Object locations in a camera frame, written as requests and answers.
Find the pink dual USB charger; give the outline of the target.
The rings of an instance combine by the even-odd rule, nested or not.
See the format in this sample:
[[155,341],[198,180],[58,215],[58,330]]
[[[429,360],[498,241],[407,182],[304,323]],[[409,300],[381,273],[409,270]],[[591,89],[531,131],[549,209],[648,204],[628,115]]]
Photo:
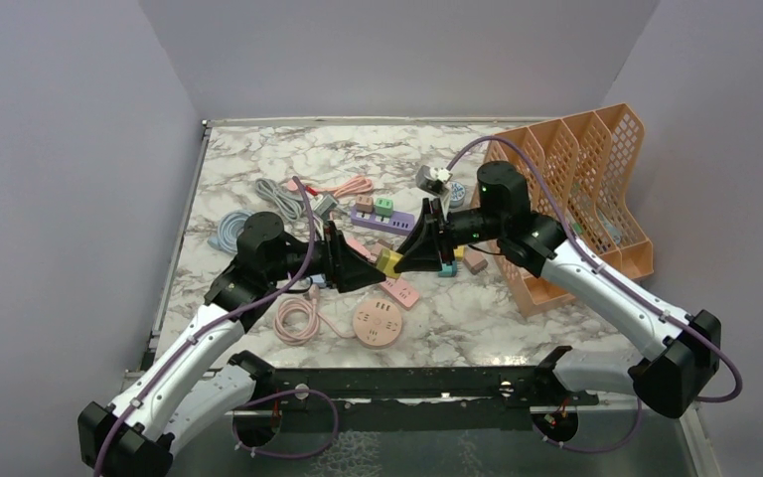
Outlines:
[[371,195],[358,195],[355,198],[355,208],[359,213],[371,214],[375,209],[375,201]]

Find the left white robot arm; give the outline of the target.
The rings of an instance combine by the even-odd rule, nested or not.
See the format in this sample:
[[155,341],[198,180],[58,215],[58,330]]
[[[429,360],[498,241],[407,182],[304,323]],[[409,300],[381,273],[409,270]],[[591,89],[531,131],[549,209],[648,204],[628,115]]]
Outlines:
[[268,403],[273,369],[250,352],[210,380],[204,374],[285,293],[278,281],[293,285],[321,274],[338,291],[351,292],[386,279],[333,224],[322,238],[303,242],[278,215],[260,212],[245,221],[236,247],[169,350],[110,403],[92,402],[79,415],[80,453],[94,475],[164,476],[182,449],[226,412]]

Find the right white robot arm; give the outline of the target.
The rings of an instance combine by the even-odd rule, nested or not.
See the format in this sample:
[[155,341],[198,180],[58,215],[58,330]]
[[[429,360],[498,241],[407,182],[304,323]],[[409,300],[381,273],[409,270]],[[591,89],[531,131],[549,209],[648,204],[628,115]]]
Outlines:
[[397,250],[395,271],[437,271],[456,247],[494,241],[505,260],[582,301],[634,347],[624,354],[552,352],[533,380],[541,401],[557,404],[572,392],[618,393],[665,417],[682,416],[719,368],[719,320],[656,297],[598,260],[554,218],[534,212],[526,177],[511,163],[483,164],[477,183],[475,209],[444,213],[439,201],[424,201]]

